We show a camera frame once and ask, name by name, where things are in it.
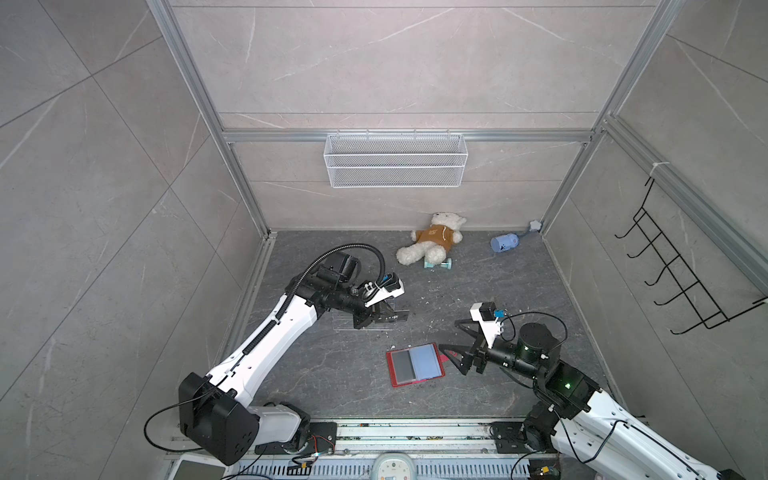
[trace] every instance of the stuffed animal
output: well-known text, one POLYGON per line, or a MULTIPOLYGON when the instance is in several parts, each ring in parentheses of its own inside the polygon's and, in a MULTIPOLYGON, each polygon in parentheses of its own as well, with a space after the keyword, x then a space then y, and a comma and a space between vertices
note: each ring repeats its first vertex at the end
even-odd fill
POLYGON ((432 225, 427 230, 411 231, 410 247, 397 250, 397 261, 410 265, 424 257, 435 265, 445 260, 451 247, 462 241, 459 228, 467 221, 464 217, 446 212, 432 215, 432 225))

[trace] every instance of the black wire hook rack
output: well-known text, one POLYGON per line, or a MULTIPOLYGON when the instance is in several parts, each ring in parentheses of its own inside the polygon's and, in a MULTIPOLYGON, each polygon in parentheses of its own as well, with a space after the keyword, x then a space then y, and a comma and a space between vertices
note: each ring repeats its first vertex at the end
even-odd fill
POLYGON ((636 214, 632 217, 632 220, 634 221, 632 223, 632 226, 630 227, 629 230, 627 230, 627 232, 624 235, 620 235, 620 236, 619 235, 614 235, 614 237, 619 238, 619 239, 620 238, 624 238, 627 235, 629 235, 629 233, 632 230, 634 230, 635 227, 637 227, 640 230, 640 232, 643 234, 643 236, 645 237, 645 240, 648 241, 648 244, 645 247, 643 247, 643 249, 638 254, 630 255, 628 253, 627 257, 638 258, 640 255, 642 255, 645 252, 645 250, 648 250, 648 247, 650 247, 650 248, 652 248, 654 250, 654 252, 656 252, 656 254, 661 259, 661 262, 664 264, 664 266, 661 268, 661 271, 659 272, 659 275, 656 277, 656 280, 654 280, 651 283, 648 283, 647 281, 645 281, 645 284, 648 285, 648 286, 656 285, 659 282, 659 280, 661 280, 661 276, 664 275, 664 271, 668 271, 670 273, 670 275, 672 276, 673 280, 675 281, 675 283, 677 284, 677 287, 680 289, 679 293, 677 293, 675 296, 673 296, 672 298, 670 298, 666 302, 658 303, 656 300, 654 300, 654 303, 656 305, 658 305, 658 306, 663 306, 663 305, 667 305, 668 303, 672 302, 673 300, 675 300, 679 296, 684 296, 685 299, 690 304, 691 308, 694 309, 694 312, 696 312, 696 315, 699 317, 699 323, 696 323, 693 326, 690 326, 690 327, 688 327, 685 330, 682 330, 680 332, 675 332, 672 329, 670 329, 670 332, 672 332, 674 335, 682 335, 683 333, 690 332, 692 329, 698 327, 699 325, 704 325, 704 327, 706 329, 712 330, 713 328, 716 328, 716 327, 718 327, 720 325, 723 325, 724 323, 729 322, 729 321, 737 318, 738 316, 742 316, 744 313, 747 313, 747 312, 749 312, 751 310, 754 310, 757 307, 765 304, 765 301, 768 300, 768 296, 753 302, 752 306, 750 306, 746 310, 742 310, 741 312, 738 312, 736 315, 728 316, 727 314, 725 314, 725 312, 723 311, 722 307, 720 307, 720 304, 717 303, 717 301, 715 301, 715 299, 712 297, 712 294, 710 293, 710 291, 701 282, 701 279, 699 279, 699 276, 696 275, 696 272, 694 272, 694 270, 692 268, 690 268, 690 266, 688 265, 688 262, 685 260, 685 258, 683 258, 683 256, 680 255, 680 251, 677 250, 677 247, 674 246, 674 243, 672 243, 672 241, 669 239, 669 237, 667 237, 667 235, 664 233, 664 231, 659 227, 658 223, 656 223, 656 220, 654 220, 654 218, 648 213, 648 210, 645 210, 645 202, 648 200, 648 195, 650 194, 650 189, 653 188, 653 186, 654 186, 654 179, 649 177, 648 180, 645 182, 645 184, 648 185, 648 190, 645 192, 645 198, 643 198, 643 203, 640 205, 640 209, 637 210, 636 214), (650 235, 648 235, 648 232, 643 229, 643 226, 640 225, 640 221, 643 220, 644 218, 647 218, 654 225, 654 227, 656 227, 656 229, 659 232, 656 235, 654 235, 653 238, 651 238, 650 235), (667 241, 667 243, 672 247, 672 250, 675 253, 674 257, 672 257, 672 259, 669 260, 669 261, 664 260, 664 257, 662 257, 661 252, 659 252, 659 250, 656 248, 656 245, 654 245, 654 242, 656 242, 656 240, 658 240, 660 238, 664 238, 667 241), (672 271, 672 269, 670 268, 670 265, 672 265, 672 263, 674 263, 676 260, 680 260, 683 263, 683 265, 685 265, 685 268, 690 272, 690 274, 693 276, 693 278, 695 280, 692 284, 690 284, 690 285, 688 285, 688 286, 686 286, 684 288, 683 288, 682 283, 680 282, 680 279, 677 278, 677 276, 674 274, 674 271, 672 271), (696 307, 694 302, 688 296, 688 290, 690 290, 691 288, 693 288, 696 285, 701 286, 702 290, 704 290, 704 292, 707 294, 707 296, 712 301, 712 304, 717 308, 717 311, 715 313, 713 313, 712 315, 709 315, 707 318, 704 318, 701 315, 701 312, 699 311, 699 309, 696 307), (722 315, 724 319, 719 321, 718 323, 715 323, 712 326, 707 325, 707 321, 715 318, 718 315, 722 315))

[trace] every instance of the mesh basket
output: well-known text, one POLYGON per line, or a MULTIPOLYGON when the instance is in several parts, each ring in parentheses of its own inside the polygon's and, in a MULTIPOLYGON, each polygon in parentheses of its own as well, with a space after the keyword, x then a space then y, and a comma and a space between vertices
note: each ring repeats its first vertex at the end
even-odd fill
POLYGON ((458 187, 467 163, 460 134, 331 134, 323 153, 331 187, 458 187))

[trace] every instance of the gray marble floor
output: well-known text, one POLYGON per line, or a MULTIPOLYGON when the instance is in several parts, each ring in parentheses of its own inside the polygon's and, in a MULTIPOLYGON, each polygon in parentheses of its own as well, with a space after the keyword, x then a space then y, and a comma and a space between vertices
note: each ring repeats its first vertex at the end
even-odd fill
MULTIPOLYGON (((472 371, 462 376, 446 363, 441 379, 397 389, 390 384, 387 350, 431 342, 470 344, 470 337, 453 323, 469 318, 473 303, 489 300, 512 312, 544 310, 560 316, 569 331, 562 358, 605 385, 598 359, 541 238, 528 235, 516 249, 493 253, 489 241, 498 234, 465 232, 464 241, 450 252, 451 270, 426 270, 421 264, 402 266, 395 261, 397 248, 409 244, 407 232, 278 233, 249 334, 274 307, 292 276, 322 252, 349 242, 371 243, 384 253, 387 270, 396 271, 406 288, 394 307, 409 309, 411 315, 406 323, 354 330, 351 322, 326 313, 277 363, 254 403, 287 401, 314 417, 523 416, 536 398, 492 366, 483 375, 472 371)), ((363 263, 360 278, 375 278, 376 258, 357 251, 363 263)), ((556 321, 542 321, 555 336, 562 335, 556 321)), ((515 323, 519 328, 523 322, 515 323)))

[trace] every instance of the blue cup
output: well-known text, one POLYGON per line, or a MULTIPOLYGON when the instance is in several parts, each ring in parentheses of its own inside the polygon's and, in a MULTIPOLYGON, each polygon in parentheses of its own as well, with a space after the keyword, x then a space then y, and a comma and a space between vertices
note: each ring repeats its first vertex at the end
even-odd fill
POLYGON ((520 244, 520 239, 514 233, 507 233, 506 235, 499 235, 491 239, 491 249, 496 253, 505 252, 511 250, 520 244))

